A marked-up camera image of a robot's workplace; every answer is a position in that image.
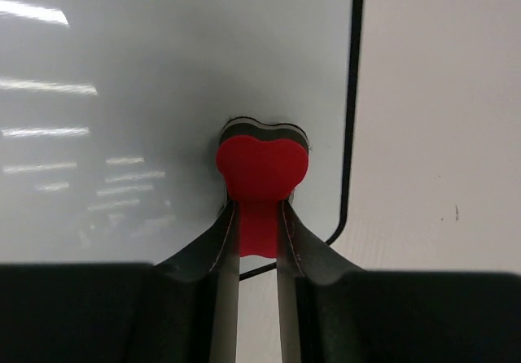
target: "reflected ceiling light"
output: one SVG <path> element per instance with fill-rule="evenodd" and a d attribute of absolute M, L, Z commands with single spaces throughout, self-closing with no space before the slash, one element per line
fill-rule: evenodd
<path fill-rule="evenodd" d="M 58 82 L 18 80 L 15 78 L 4 77 L 0 77 L 0 89 L 31 90 L 37 92 L 57 92 L 71 94 L 98 94 L 96 88 L 94 88 L 94 86 L 91 84 L 61 84 Z"/>
<path fill-rule="evenodd" d="M 74 169 L 77 168 L 76 162 L 58 162 L 56 164 L 40 164 L 40 165 L 6 165 L 2 167 L 4 173 L 33 173 L 43 172 L 46 170 L 57 169 Z"/>
<path fill-rule="evenodd" d="M 87 210 L 89 211 L 102 211 L 102 210 L 110 210 L 112 208 L 126 207 L 126 206 L 137 206 L 139 205 L 139 199 L 129 199 L 129 200 L 119 200 L 116 202 L 96 204 L 93 206 L 89 206 Z"/>
<path fill-rule="evenodd" d="M 142 180 L 143 178 L 162 178 L 165 176 L 165 172 L 161 172 L 158 170 L 152 170 L 150 172 L 144 173 L 127 173 L 122 174 L 121 176 L 108 177 L 105 179 L 107 184 L 111 182 L 128 182 L 134 180 Z"/>
<path fill-rule="evenodd" d="M 69 188 L 69 184 L 66 181 L 63 182 L 53 182 L 51 184 L 42 184 L 40 186 L 34 187 L 36 190 L 42 190 L 44 192 L 55 192 L 57 190 L 65 190 Z"/>
<path fill-rule="evenodd" d="M 0 15 L 8 14 L 50 24 L 68 25 L 65 14 L 60 9 L 39 7 L 26 2 L 0 0 Z"/>
<path fill-rule="evenodd" d="M 121 158 L 109 158 L 107 164 L 109 165 L 132 165 L 140 164 L 145 162 L 143 157 L 121 157 Z"/>
<path fill-rule="evenodd" d="M 34 138 L 34 137 L 81 137 L 89 134 L 87 127 L 66 127 L 62 129 L 3 129 L 6 138 Z"/>
<path fill-rule="evenodd" d="M 143 185 L 143 186 L 119 186 L 117 188 L 107 188 L 105 190 L 98 190 L 96 194 L 98 196 L 108 196 L 108 195 L 117 195 L 124 194 L 126 192 L 141 192 L 144 190 L 153 190 L 154 186 L 151 185 Z"/>

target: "black line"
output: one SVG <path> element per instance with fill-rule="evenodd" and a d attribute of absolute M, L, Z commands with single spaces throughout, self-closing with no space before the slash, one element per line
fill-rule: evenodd
<path fill-rule="evenodd" d="M 331 245 L 344 231 L 348 222 L 349 185 L 351 183 L 352 141 L 357 114 L 358 68 L 360 67 L 361 26 L 363 21 L 364 0 L 352 0 L 351 41 L 349 46 L 348 90 L 346 95 L 344 162 L 342 168 L 342 192 L 340 194 L 340 219 L 333 235 L 326 243 Z M 275 263 L 242 273 L 240 280 L 252 278 L 275 269 Z"/>

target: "black border line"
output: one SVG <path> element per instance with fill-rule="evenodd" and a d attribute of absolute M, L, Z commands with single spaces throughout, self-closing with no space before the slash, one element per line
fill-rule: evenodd
<path fill-rule="evenodd" d="M 358 68 L 360 67 L 361 26 L 364 0 L 352 0 L 351 41 L 349 44 L 348 90 L 346 94 L 344 162 L 342 168 L 342 191 L 340 194 L 339 225 L 326 243 L 331 245 L 344 231 L 348 222 L 349 185 L 351 182 L 352 141 L 357 110 Z M 276 263 L 263 265 L 257 269 L 241 273 L 239 280 L 246 280 L 275 269 Z"/>

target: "red object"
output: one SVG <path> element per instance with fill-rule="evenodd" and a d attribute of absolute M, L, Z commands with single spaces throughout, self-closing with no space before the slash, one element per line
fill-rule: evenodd
<path fill-rule="evenodd" d="M 217 151 L 217 168 L 239 203 L 241 256 L 277 256 L 278 203 L 302 182 L 308 152 L 289 139 L 260 141 L 238 135 Z"/>

